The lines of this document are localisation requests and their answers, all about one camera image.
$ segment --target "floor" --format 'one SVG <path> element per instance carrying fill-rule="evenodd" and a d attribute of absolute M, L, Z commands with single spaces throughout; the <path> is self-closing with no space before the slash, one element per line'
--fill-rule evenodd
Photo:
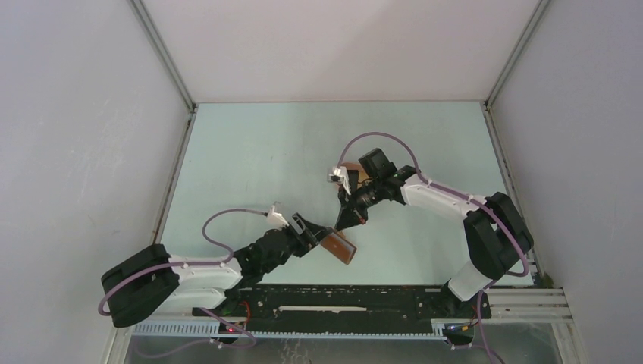
<path fill-rule="evenodd" d="M 174 254 L 222 256 L 201 236 L 203 222 L 222 209 L 266 211 L 279 201 L 317 224 L 333 225 L 339 209 L 328 168 L 354 136 L 384 131 L 404 140 L 431 178 L 490 196 L 504 191 L 491 139 L 477 102 L 303 102 L 201 104 L 161 242 Z M 401 167 L 411 162 L 391 140 L 371 136 L 347 161 L 375 147 Z M 358 251 L 344 265 L 322 248 L 291 258 L 264 278 L 273 284 L 443 284 L 467 261 L 460 221 L 432 211 L 382 202 L 366 225 L 346 230 Z M 208 233 L 233 249 L 270 226 L 250 214 L 229 214 Z M 499 284 L 530 285 L 530 277 Z"/>

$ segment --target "metal frame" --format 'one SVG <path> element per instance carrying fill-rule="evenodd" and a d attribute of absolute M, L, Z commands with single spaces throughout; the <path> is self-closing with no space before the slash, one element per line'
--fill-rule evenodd
<path fill-rule="evenodd" d="M 158 224 L 155 234 L 152 238 L 153 243 L 159 242 L 162 230 L 165 226 L 168 210 L 171 204 L 172 196 L 178 175 L 180 173 L 181 165 L 183 164 L 183 157 L 187 149 L 188 140 L 192 132 L 194 119 L 196 117 L 196 104 L 192 100 L 186 85 L 180 77 L 180 73 L 176 65 L 171 59 L 171 56 L 160 37 L 152 18 L 144 5 L 143 0 L 128 0 L 133 8 L 135 15 L 139 18 L 143 25 L 143 30 L 149 37 L 152 46 L 157 51 L 159 58 L 163 65 L 168 70 L 168 73 L 174 81 L 177 90 L 179 91 L 186 107 L 190 110 L 190 119 L 188 120 L 183 141 L 180 145 L 174 169 L 170 180 L 168 181 L 167 196 L 164 198 L 159 214 Z M 493 105 L 498 97 L 503 85 L 511 74 L 514 66 L 519 59 L 520 55 L 531 39 L 535 29 L 540 23 L 542 17 L 547 10 L 550 0 L 540 0 L 534 13 L 532 14 L 529 23 L 526 25 L 519 38 L 511 56 L 507 60 L 497 82 L 494 85 L 486 102 L 481 102 L 481 109 L 485 116 L 485 122 L 488 127 L 489 136 L 491 138 L 496 158 L 498 160 L 500 171 L 503 176 L 503 182 L 507 189 L 508 194 L 515 202 L 517 209 L 522 215 L 522 209 L 519 203 L 518 192 L 512 180 L 510 163 L 504 153 L 500 135 L 494 123 L 493 113 L 489 105 Z M 534 264 L 538 264 L 537 259 L 533 255 L 529 256 L 530 271 L 532 274 L 537 274 L 538 268 Z M 503 324 L 503 323 L 550 323 L 554 336 L 557 340 L 558 349 L 563 360 L 563 364 L 582 364 L 586 363 L 587 359 L 582 350 L 582 343 L 580 342 L 578 332 L 572 320 L 572 314 L 567 306 L 567 301 L 563 290 L 561 289 L 533 289 L 533 288 L 496 288 L 489 290 L 489 303 L 491 305 L 492 318 L 485 320 L 485 323 Z M 154 315 L 150 320 L 174 320 L 179 322 L 210 322 L 209 318 L 198 318 L 185 315 Z M 440 327 L 443 323 L 441 320 L 434 320 L 434 325 Z M 132 328 L 113 328 L 101 363 L 103 364 L 122 364 L 127 356 L 127 348 L 129 347 L 130 340 L 136 333 L 136 327 Z M 156 332 L 155 335 L 163 335 L 163 333 Z M 284 337 L 284 333 L 280 334 L 266 334 L 261 333 L 263 337 Z"/>

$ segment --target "gray wall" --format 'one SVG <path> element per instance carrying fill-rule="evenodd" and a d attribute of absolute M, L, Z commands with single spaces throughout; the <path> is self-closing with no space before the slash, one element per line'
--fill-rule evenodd
<path fill-rule="evenodd" d="M 591 362 L 640 362 L 643 2 L 554 1 L 494 105 Z"/>
<path fill-rule="evenodd" d="M 125 0 L 0 4 L 0 362 L 98 362 L 187 111 Z"/>

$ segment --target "light blue table surface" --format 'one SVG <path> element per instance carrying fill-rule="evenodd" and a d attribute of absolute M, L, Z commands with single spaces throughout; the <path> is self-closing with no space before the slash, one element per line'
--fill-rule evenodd
<path fill-rule="evenodd" d="M 222 256 L 223 249 L 202 238 L 203 222 L 232 207 L 267 211 L 274 201 L 316 224 L 334 225 L 339 202 L 326 182 L 328 168 L 366 131 L 404 140 L 435 180 L 485 196 L 505 190 L 477 102 L 201 104 L 162 243 L 180 256 Z M 347 161 L 375 147 L 398 168 L 411 163 L 401 146 L 380 136 L 355 143 Z M 269 228 L 261 216 L 234 213 L 215 219 L 208 233 L 239 249 Z M 350 265 L 319 247 L 291 258 L 263 283 L 443 284 L 468 259 L 460 221 L 396 202 L 371 207 L 368 224 L 345 233 L 358 246 Z M 505 277 L 500 284 L 532 280 Z"/>

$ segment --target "white wall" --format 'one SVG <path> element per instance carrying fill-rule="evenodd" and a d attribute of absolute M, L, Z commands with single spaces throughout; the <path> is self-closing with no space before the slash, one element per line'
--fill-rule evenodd
<path fill-rule="evenodd" d="M 494 106 L 593 363 L 640 362 L 643 2 L 553 2 Z"/>
<path fill-rule="evenodd" d="M 538 0 L 148 0 L 197 102 L 482 100 Z"/>
<path fill-rule="evenodd" d="M 3 1 L 0 49 L 0 362 L 98 362 L 187 110 L 125 0 Z"/>

